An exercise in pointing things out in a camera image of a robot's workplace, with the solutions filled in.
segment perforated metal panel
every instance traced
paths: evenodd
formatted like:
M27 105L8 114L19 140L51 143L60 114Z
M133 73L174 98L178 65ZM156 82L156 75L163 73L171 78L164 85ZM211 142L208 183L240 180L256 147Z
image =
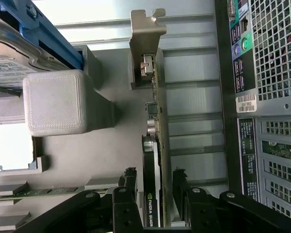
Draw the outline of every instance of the perforated metal panel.
M256 125L261 202L291 217L291 117L261 117Z
M277 204L276 202L272 201L272 205L270 206L273 210L276 210L277 212L284 214L287 217L291 218L291 211L285 209L281 205Z
M291 0L252 0L259 101L291 96Z

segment rear i/o panel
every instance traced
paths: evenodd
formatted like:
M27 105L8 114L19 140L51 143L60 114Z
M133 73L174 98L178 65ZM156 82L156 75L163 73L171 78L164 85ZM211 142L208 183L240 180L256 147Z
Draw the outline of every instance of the rear i/o panel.
M232 1L242 192L291 218L291 0Z

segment white plastic component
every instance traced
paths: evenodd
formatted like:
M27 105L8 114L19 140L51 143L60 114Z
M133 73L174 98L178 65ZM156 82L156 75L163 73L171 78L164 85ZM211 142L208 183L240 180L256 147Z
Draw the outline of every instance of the white plastic component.
M1 124L0 166L2 169L28 169L28 164L32 162L32 136L26 124Z
M31 73L23 80L25 122L32 136L89 132L92 80L80 70Z

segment silver metal panel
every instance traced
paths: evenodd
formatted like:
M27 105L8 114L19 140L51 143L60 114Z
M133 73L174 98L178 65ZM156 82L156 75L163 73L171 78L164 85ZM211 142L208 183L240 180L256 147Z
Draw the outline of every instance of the silver metal panel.
M262 151L262 141L291 145L291 117L260 117L256 127L261 202L291 217L291 159Z
M243 116L291 115L291 0L250 2L257 111Z
M202 33L213 33L215 31L214 22L211 18L195 17L195 20L191 18L188 20L180 19L169 20L168 18L159 18L158 22L162 21L162 24L167 24L167 35L163 35L162 38L177 37L181 34L190 34L191 36L199 36ZM131 37L131 25L130 20L125 20L121 27L117 24L108 23L84 23L77 28L72 26L59 26L61 34L69 40L72 44L84 44L87 41L88 44L97 43L102 40L119 42L121 40L129 41Z
M219 120L181 121L169 123L169 135L189 135L209 132L222 132L223 122Z
M168 115L222 111L220 87L190 87L167 90Z
M224 145L223 133L172 136L169 140L171 150Z
M188 181L220 179L226 177L224 153L190 154L171 157L172 169L185 167Z
M267 193L265 195L265 199L268 207L291 218L291 205L287 202L283 202L280 198L272 195L271 193Z
M218 80L219 66L217 54L198 54L193 56L176 56L165 58L165 77L167 83L197 80Z
M106 40L102 43L97 41L81 41L73 42L72 45L86 44L90 50L107 50L107 49L125 49L129 48L127 38L120 38L116 41ZM191 35L189 37L176 35L174 37L165 37L160 40L159 48L162 50L186 49L186 48L215 48L217 44L215 34L202 34L202 35Z
M115 21L129 19L131 10L164 8L168 16L213 14L213 1L189 0L179 4L176 0L79 0L64 5L60 1L33 1L43 14L55 25L93 21Z

